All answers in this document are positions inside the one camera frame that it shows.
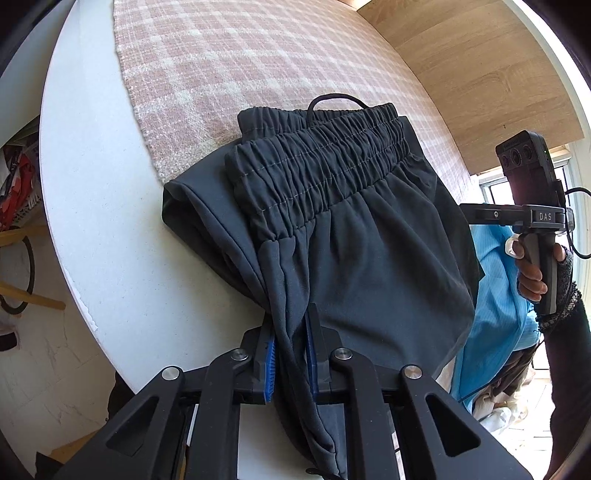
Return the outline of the person's right hand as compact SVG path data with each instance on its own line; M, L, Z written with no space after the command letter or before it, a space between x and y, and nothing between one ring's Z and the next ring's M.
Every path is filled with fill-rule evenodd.
M520 241L513 243L513 251L519 270L519 293L533 303L540 303L548 292L541 270L526 259L526 251ZM573 255L560 244L555 244L554 258L557 262L556 303L562 305L572 284Z

